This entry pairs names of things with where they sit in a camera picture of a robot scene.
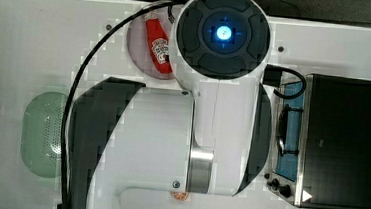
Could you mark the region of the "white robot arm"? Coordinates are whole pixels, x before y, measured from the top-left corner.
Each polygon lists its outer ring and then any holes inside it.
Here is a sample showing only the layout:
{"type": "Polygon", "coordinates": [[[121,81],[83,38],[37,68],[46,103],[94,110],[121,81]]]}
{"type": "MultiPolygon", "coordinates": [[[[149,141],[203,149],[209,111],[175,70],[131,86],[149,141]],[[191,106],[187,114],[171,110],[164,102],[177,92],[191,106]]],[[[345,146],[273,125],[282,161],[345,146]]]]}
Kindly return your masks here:
{"type": "Polygon", "coordinates": [[[75,100],[63,209],[120,209],[128,189],[236,196],[268,159],[271,28],[253,0],[189,0],[174,21],[175,87],[108,78],[75,100]]]}

